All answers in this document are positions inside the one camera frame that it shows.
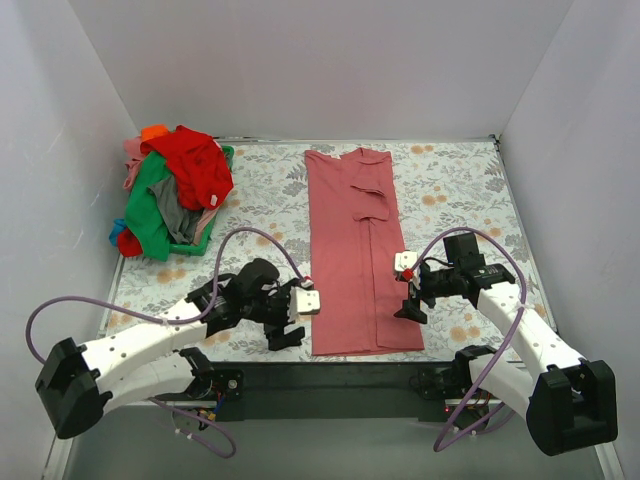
white wall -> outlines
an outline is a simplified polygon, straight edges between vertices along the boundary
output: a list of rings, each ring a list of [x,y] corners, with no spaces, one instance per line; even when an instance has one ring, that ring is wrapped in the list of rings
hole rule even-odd
[[[640,478],[640,3],[575,2],[504,132],[507,174],[561,334],[617,380]]]
[[[571,0],[70,0],[136,126],[501,132]]]
[[[106,237],[126,198],[121,141],[134,129],[66,0],[0,2],[0,105],[0,478],[38,479],[53,429],[24,325],[52,296],[106,296]],[[88,339],[101,313],[53,307],[37,347]]]

green cloth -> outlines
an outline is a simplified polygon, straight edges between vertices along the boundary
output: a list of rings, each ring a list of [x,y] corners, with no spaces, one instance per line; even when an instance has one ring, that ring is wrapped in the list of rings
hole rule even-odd
[[[166,261],[169,258],[169,230],[164,224],[156,197],[147,188],[172,175],[167,161],[158,152],[151,152],[142,162],[133,185],[124,220],[136,236],[145,256]]]

floral tablecloth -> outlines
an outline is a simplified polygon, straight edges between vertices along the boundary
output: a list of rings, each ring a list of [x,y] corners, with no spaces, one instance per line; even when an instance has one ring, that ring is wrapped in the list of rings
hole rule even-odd
[[[148,258],[127,259],[115,302],[149,314],[166,310],[211,279],[221,239],[232,228],[246,225],[271,233],[293,255],[302,273],[312,274],[304,151],[318,150],[337,157],[361,146],[392,154],[400,223],[407,249],[422,251],[434,236],[454,226],[485,231],[519,262],[528,279],[528,303],[555,327],[545,307],[540,280],[529,257],[502,165],[490,142],[234,145],[236,186],[218,214],[207,254],[204,257],[172,254],[166,263]],[[486,240],[479,240],[487,262],[505,263]],[[433,254],[444,257],[442,246],[439,245]],[[274,263],[283,279],[293,274],[276,248],[250,233],[239,234],[229,242],[221,272],[237,272],[255,257]],[[468,301],[438,300],[436,308],[428,314],[429,324],[421,326],[425,344],[422,352],[313,357],[311,318],[302,322],[307,335],[301,347],[269,352],[262,326],[249,321],[242,321],[237,328],[220,332],[197,346],[214,361],[446,361],[466,345],[498,346],[502,340],[497,328]],[[103,325],[101,334],[111,335],[137,321],[114,312]],[[513,351],[507,353],[507,358],[518,360]]]

green basket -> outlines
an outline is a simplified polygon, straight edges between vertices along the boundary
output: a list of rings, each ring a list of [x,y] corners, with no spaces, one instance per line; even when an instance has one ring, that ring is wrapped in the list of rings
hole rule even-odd
[[[233,147],[222,147],[222,151],[224,152],[224,156],[227,159],[227,165],[229,165],[229,170],[233,165]],[[216,223],[218,216],[216,215],[209,222],[209,225],[204,229],[202,233],[202,239],[200,240],[199,245],[178,245],[172,244],[169,247],[170,253],[177,253],[178,255],[197,255],[202,256],[207,251],[207,246],[209,245],[209,237],[211,236],[211,230],[213,230],[213,225]]]

red dress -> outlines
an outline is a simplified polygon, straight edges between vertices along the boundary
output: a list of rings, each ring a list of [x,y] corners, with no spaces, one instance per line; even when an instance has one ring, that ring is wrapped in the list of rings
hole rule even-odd
[[[423,350],[420,326],[393,314],[407,285],[393,259],[404,250],[391,154],[359,148],[340,159],[308,150],[311,276],[321,311],[313,355]]]

